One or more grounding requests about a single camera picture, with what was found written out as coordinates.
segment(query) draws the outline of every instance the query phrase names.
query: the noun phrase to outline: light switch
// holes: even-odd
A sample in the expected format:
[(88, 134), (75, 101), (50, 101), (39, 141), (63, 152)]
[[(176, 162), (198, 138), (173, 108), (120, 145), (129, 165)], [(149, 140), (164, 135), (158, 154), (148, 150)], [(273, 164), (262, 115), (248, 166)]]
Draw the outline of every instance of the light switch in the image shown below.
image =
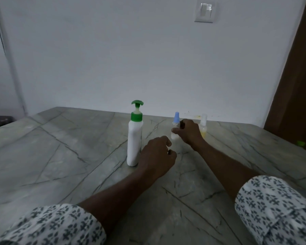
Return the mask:
[(216, 12), (213, 1), (198, 0), (196, 4), (195, 21), (212, 23)]

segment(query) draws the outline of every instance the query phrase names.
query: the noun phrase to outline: hand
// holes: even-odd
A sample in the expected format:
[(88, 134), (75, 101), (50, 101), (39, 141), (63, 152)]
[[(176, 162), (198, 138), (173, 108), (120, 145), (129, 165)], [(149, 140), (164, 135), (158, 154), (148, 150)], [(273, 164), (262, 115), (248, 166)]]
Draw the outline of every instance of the hand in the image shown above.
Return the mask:
[(172, 128), (173, 133), (178, 134), (181, 139), (189, 144), (195, 151), (206, 143), (199, 131), (198, 124), (194, 123), (191, 119), (183, 119), (180, 121), (180, 128)]
[(175, 164), (177, 153), (167, 148), (171, 145), (168, 137), (162, 136), (150, 140), (143, 148), (137, 170), (143, 173), (151, 184), (165, 175)]

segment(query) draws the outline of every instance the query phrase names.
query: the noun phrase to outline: person's left hand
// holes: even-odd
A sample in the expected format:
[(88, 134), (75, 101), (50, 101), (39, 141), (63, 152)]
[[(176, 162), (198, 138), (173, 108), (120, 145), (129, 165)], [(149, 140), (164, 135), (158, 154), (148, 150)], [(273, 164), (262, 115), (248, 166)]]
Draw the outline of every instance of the person's left hand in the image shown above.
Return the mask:
[(165, 175), (175, 164), (177, 153), (168, 150), (172, 143), (167, 136), (156, 137), (143, 148), (138, 162), (138, 168), (151, 183)]

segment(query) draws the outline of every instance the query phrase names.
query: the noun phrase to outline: patterned sleeve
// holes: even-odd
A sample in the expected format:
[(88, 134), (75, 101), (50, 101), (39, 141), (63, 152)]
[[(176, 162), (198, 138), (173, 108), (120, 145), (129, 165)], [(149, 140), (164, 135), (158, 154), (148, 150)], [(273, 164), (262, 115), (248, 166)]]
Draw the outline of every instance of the patterned sleeve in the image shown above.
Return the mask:
[(306, 199), (282, 179), (252, 178), (240, 189), (235, 209), (258, 244), (306, 244)]
[(70, 204), (35, 208), (3, 235), (0, 245), (102, 245), (106, 234), (96, 218)]

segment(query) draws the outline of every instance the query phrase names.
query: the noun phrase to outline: green pump head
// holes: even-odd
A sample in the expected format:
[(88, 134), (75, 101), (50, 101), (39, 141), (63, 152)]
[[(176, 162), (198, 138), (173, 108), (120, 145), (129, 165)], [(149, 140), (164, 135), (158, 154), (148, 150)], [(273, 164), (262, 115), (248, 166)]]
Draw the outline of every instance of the green pump head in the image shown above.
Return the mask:
[(143, 114), (139, 111), (139, 107), (143, 105), (144, 103), (142, 101), (135, 100), (131, 104), (134, 104), (134, 103), (135, 103), (136, 109), (135, 111), (131, 113), (131, 121), (141, 122), (143, 120)]

